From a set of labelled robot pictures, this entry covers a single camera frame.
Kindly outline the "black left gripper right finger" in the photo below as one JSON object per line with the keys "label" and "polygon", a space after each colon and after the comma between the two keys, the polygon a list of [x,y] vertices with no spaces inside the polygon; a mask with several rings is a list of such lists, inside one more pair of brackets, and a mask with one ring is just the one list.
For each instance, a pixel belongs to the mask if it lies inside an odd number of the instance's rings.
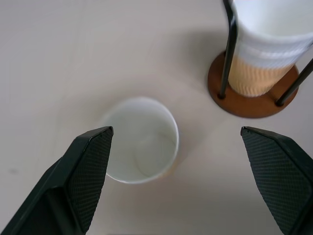
{"label": "black left gripper right finger", "polygon": [[313,159],[291,138],[244,126],[257,188],[284,235],[313,235]]}

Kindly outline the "tan ribbed paper cup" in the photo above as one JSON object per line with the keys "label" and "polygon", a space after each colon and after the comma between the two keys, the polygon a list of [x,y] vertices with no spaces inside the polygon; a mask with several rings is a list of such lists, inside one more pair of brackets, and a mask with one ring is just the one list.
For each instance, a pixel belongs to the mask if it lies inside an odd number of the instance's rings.
{"label": "tan ribbed paper cup", "polygon": [[228,82],[238,94],[258,97],[267,93],[292,67],[293,64],[280,68],[260,68],[234,56]]}

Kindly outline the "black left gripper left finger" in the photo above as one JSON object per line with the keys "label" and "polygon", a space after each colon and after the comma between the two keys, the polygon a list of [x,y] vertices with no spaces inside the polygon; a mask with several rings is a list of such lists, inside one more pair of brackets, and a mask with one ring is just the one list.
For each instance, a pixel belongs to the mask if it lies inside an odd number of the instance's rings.
{"label": "black left gripper left finger", "polygon": [[0,235],[86,235],[105,181],[112,137],[111,126],[77,136]]}

